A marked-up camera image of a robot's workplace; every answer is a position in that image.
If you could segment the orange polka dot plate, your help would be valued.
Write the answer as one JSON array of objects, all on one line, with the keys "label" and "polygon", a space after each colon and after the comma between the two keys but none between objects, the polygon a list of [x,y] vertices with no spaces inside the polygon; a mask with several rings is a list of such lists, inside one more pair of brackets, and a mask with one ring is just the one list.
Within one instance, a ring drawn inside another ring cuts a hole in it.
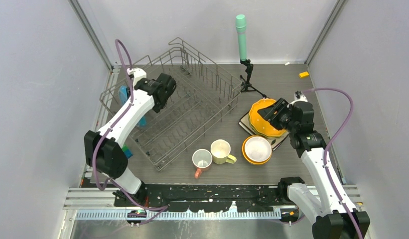
[{"label": "orange polka dot plate", "polygon": [[252,104],[251,109],[249,111],[249,121],[250,124],[252,124],[256,129],[258,129],[261,126],[269,124],[267,121],[265,121],[259,114],[258,110],[266,108],[272,104],[274,104],[276,100],[271,99],[271,98],[264,98],[260,99],[254,104]]}]

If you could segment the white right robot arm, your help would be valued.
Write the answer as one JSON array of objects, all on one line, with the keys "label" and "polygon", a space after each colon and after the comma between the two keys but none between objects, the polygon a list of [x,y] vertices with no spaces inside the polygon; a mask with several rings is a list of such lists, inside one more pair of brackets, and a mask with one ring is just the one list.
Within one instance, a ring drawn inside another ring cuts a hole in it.
[{"label": "white right robot arm", "polygon": [[312,224],[315,239],[362,239],[370,218],[350,200],[332,167],[323,136],[314,130],[313,105],[303,100],[289,104],[281,98],[258,114],[277,130],[289,133],[290,144],[308,169],[318,196],[299,177],[282,178],[277,197],[295,203]]}]

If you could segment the blue polka dot plate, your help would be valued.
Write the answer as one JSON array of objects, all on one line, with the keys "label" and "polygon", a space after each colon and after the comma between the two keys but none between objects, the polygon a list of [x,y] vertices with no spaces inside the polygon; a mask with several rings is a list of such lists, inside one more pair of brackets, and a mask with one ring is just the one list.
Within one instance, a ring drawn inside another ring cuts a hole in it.
[{"label": "blue polka dot plate", "polygon": [[[130,92],[129,87],[125,86],[125,85],[120,86],[119,90],[118,90],[118,95],[119,95],[119,98],[120,98],[120,101],[121,101],[121,105],[123,106],[131,96],[131,92]],[[139,120],[139,122],[137,123],[137,126],[138,127],[143,127],[143,126],[146,126],[146,124],[147,124],[146,118],[145,118],[145,116],[143,116]]]}]

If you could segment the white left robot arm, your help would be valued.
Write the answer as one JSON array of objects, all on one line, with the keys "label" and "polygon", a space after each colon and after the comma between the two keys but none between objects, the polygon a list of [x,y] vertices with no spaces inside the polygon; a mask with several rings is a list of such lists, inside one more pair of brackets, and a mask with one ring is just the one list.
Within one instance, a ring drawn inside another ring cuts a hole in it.
[{"label": "white left robot arm", "polygon": [[114,180],[134,206],[145,202],[146,193],[140,189],[143,182],[128,169],[128,158],[122,150],[128,135],[140,119],[150,110],[160,112],[176,89],[175,79],[161,73],[157,79],[148,79],[141,68],[127,70],[132,89],[131,96],[119,111],[97,132],[88,131],[84,136],[87,165]]}]

